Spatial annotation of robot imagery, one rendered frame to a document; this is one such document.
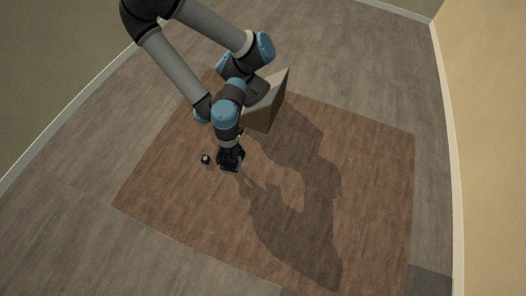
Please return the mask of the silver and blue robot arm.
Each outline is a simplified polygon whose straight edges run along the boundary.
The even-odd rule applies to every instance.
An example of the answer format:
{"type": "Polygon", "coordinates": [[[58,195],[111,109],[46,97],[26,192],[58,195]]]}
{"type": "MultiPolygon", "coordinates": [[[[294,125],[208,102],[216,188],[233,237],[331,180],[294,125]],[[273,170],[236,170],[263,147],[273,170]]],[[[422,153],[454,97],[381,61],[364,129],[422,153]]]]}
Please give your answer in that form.
{"type": "Polygon", "coordinates": [[[146,50],[194,107],[195,119],[213,123],[220,146],[235,146],[243,133],[243,127],[238,126],[242,106],[250,108],[270,90],[270,83],[255,74],[275,59],[270,37],[263,31],[255,34],[240,29],[198,0],[120,0],[119,12],[135,43],[146,50]],[[211,96],[161,33],[158,16],[166,21],[175,19],[228,49],[215,66],[226,81],[222,90],[211,96]]]}

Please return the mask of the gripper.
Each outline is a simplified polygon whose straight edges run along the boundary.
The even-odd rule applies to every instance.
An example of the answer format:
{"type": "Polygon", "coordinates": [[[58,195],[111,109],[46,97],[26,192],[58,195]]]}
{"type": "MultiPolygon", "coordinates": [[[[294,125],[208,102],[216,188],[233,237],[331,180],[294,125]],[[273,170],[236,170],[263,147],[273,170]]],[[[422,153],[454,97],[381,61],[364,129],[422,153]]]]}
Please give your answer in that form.
{"type": "Polygon", "coordinates": [[[219,153],[216,156],[216,159],[218,160],[218,161],[216,160],[216,163],[218,166],[220,164],[220,166],[231,168],[231,169],[236,169],[236,171],[238,171],[238,168],[242,165],[243,159],[246,154],[242,146],[238,143],[235,146],[229,147],[229,148],[224,148],[222,146],[219,146],[219,153]],[[219,157],[219,154],[220,154],[220,157],[219,157]],[[224,155],[225,155],[225,158],[224,158],[224,155]]]}

